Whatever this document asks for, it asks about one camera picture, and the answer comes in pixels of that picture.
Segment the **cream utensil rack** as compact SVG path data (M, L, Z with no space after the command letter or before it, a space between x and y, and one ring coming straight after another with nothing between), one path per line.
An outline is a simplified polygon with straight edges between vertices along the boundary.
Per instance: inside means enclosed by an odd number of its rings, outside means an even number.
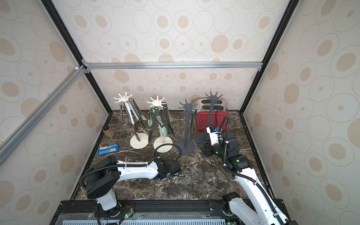
M134 149L142 149L146 147L149 143L148 132L145 127L145 116L141 112L140 107L135 102L135 99L132 98L133 94L128 95L127 92L125 94L118 94L119 97L114 97L116 102L115 104L120 105L121 111L121 125L124 124L124 113L129 119L131 124L131 128L134 131L134 135L130 139L130 146Z
M163 110L163 106L162 106L162 103L165 102L164 100L165 100L165 98L160 99L159 96L157 96L156 99L151 97L151 101L147 102L147 103L150 104L150 106L149 106L150 108L151 107L160 107L161 114L164 115L164 110ZM156 152L166 153L166 152L170 151L170 149L172 148L171 144L173 144L173 141L169 136L163 137L163 135L160 134L160 137L156 138L155 141L153 142L153 147L156 150Z

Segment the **dark grey rack back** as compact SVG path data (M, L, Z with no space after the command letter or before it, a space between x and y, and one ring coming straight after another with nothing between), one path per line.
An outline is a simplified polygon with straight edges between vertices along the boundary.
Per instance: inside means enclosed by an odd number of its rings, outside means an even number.
M185 103L181 103L180 109L183 109L185 112L185 126L184 126L184 137L182 139L179 139L176 145L180 147L181 154L183 156L190 155L195 150L195 142L193 139L189 140L189 128L190 128L190 113L192 108L196 108L197 104L195 104L194 100L191 102L188 102L185 100Z

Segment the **dark grey rack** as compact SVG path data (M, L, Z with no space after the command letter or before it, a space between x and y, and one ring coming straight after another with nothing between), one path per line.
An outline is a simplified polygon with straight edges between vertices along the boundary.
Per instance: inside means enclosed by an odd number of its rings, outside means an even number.
M185 112L185 126L184 126L184 137L182 139L179 139L176 145L180 147L181 154L183 156L190 155L195 150L195 142L193 139L189 140L189 128L190 128L190 113L192 108L196 108L197 104L195 104L194 100L191 102L188 102L185 100L185 103L181 103L180 109L183 109Z
M210 125L210 121L212 118L212 113L213 113L213 109L215 106L216 101L218 101L221 97L222 94L218 96L218 92L216 92L215 94L213 94L210 91L210 94L206 94L206 96L208 97L208 100L211 102L210 104L210 108L209 108L209 113L208 113L208 118L207 118L207 122L206 122L206 126L205 128L209 127ZM203 131L202 133L199 133L198 135L195 136L195 143L198 147L201 147L202 143L204 142L205 139L207 139L207 133L206 131Z

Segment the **mint green silicone tongs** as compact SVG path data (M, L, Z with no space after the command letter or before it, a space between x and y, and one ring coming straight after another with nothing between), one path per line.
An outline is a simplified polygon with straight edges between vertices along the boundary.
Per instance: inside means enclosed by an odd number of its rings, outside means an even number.
M162 134L163 137L168 136L166 122L160 113L159 107L157 107L157 106L152 107L150 109L149 119L148 119L148 126L151 129L150 133L148 134L148 142L150 142L152 140L152 134L155 129L155 122L157 122L157 124L159 126L160 134Z

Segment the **white handled steel tongs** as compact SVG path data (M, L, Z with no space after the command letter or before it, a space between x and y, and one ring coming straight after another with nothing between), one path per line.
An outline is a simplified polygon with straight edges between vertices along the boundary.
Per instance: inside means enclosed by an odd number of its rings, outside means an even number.
M132 106L131 106L131 104L129 102L125 102L124 106L125 106L127 115L128 115L128 117L130 119L130 122L132 124L133 130L134 130L134 133L135 133L135 137L140 142L141 139L139 137L138 131L137 131L136 126L135 126L135 121L134 121L133 116L132 116L132 109L133 108L132 108Z

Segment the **black handled steel tongs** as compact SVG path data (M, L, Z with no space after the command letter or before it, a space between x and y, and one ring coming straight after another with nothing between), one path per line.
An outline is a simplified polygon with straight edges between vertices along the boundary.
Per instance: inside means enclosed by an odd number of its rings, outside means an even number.
M168 134L172 134L175 136L174 130L171 127L170 124L170 115L168 107L164 106L164 115L161 114L160 107L158 106L151 106L149 110L149 120L148 120L148 126L151 129L150 133L148 134L148 142L152 140L152 134L155 129L155 123L157 123L160 126L160 134L163 135L163 137L167 137Z

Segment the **slim steel tongs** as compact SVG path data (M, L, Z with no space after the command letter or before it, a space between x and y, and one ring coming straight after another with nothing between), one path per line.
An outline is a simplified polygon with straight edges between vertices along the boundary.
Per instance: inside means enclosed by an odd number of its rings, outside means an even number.
M123 131L123 127L124 127L124 103L120 103L120 109L121 109L121 131Z

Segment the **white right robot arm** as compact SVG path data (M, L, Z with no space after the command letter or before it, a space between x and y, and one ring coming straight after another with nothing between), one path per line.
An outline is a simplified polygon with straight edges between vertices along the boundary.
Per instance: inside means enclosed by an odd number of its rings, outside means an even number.
M223 196L223 212L236 216L246 225L296 225L275 204L258 179L248 158L239 153L237 138L217 127L208 127L204 139L197 143L206 156L221 160L224 170L230 173L245 190L252 206L248 206L239 194Z

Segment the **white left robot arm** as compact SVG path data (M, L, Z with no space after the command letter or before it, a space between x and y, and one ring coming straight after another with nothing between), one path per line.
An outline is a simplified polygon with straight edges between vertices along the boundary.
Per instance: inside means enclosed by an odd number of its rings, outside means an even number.
M170 146L177 149L179 155L175 159L164 159L158 155L158 149ZM121 205L113 186L122 181L133 179L150 179L163 181L181 173L178 159L182 155L179 146L165 143L157 147L154 157L148 162L124 162L115 156L108 156L89 168L79 179L79 185L86 190L87 198L96 200L103 211L119 210Z

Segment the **dark grey rack near toaster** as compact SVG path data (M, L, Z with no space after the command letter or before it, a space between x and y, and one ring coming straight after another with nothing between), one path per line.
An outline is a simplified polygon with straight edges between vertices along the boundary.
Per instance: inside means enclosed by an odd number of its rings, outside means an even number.
M205 128L209 127L210 125L210 121L212 118L212 113L213 113L213 109L215 106L216 101L218 101L221 97L222 94L218 96L218 92L216 92L215 94L213 94L210 91L210 94L206 94L206 96L208 97L208 100L211 102L210 104L210 108L209 108L209 113L208 113L208 118L207 118L207 122L206 122L206 126ZM204 142L205 139L207 139L207 133L206 131L203 131L202 133L199 133L198 135L195 136L195 143L198 147L201 147L202 143Z

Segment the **red polka dot toaster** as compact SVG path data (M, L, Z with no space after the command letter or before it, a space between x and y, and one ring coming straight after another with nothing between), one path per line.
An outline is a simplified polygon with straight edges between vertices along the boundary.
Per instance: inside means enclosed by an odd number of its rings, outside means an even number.
M206 130L211 101L207 98L200 98L196 101L196 128L199 131ZM224 98L215 102L209 126L219 127L225 116L229 115L227 103Z

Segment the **blue snack packet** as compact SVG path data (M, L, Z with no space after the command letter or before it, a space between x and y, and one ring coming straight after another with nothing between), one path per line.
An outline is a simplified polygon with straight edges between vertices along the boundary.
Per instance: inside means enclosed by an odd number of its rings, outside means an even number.
M115 152L118 152L118 144L113 144L113 145L110 145L110 146L100 147L97 150L97 154L99 156L105 155L105 154L110 154L110 153L115 153Z

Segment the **brown spice jar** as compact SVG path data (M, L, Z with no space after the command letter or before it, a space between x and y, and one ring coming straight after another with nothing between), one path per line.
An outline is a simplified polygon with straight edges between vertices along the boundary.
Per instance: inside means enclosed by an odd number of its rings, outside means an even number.
M114 138L115 136L113 130L108 125L104 125L102 131L108 138Z

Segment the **horizontal aluminium frame bar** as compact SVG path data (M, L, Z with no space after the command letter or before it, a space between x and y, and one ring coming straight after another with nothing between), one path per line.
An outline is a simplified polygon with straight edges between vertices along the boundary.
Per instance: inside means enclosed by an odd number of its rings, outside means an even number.
M143 63L85 63L88 69L210 69L261 68L262 62L143 62Z

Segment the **diagonal aluminium frame bar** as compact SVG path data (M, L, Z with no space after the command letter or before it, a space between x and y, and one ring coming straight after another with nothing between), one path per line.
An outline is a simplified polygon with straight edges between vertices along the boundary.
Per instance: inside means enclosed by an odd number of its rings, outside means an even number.
M77 69L62 81L54 91L29 115L27 119L1 144L1 164L3 164L18 145L27 137L35 126L52 109L57 101L64 95L74 81L85 72L85 66Z

